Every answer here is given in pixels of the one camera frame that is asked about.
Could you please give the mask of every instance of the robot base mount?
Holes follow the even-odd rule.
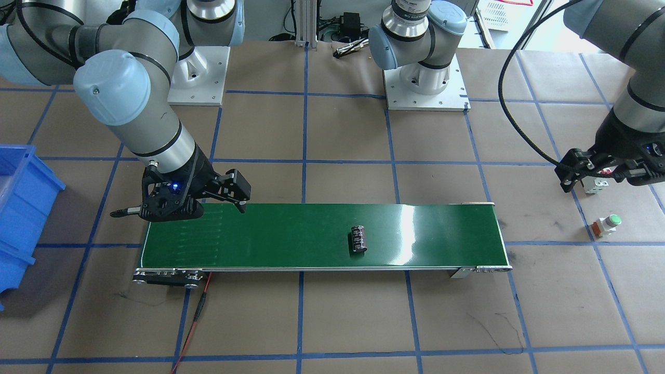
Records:
[[[179,61],[168,93],[171,105],[220,106],[230,47],[196,47]]]
[[[388,109],[461,112],[471,108],[457,56],[450,62],[450,78],[446,82],[446,89],[432,96],[415,93],[407,87],[400,79],[403,68],[384,71]]]

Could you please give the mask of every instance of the electrolytic capacitor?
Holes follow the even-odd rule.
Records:
[[[351,228],[351,242],[354,252],[365,252],[367,250],[367,240],[365,238],[365,226],[353,226]]]

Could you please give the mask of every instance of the green conveyor belt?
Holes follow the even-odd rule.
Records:
[[[491,204],[204,204],[197,220],[151,223],[138,267],[154,269],[509,270]],[[366,228],[368,250],[348,233]]]

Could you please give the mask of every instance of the power adapter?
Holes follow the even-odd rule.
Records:
[[[360,14],[344,12],[339,28],[339,39],[348,38],[349,41],[356,41],[360,39],[360,30]]]

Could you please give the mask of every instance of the brown paper floor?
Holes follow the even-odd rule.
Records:
[[[665,187],[561,192],[497,100],[507,51],[460,50],[468,113],[388,112],[368,51],[248,42],[222,108],[177,107],[254,202],[494,201],[514,270],[216,274],[179,373],[662,373]],[[559,158],[625,87],[606,55],[520,53],[509,107]],[[67,189],[21,287],[1,296],[2,373],[167,373],[200,291],[130,282],[142,165],[67,87],[0,82],[0,142],[34,144]],[[607,242],[585,224],[624,224]]]

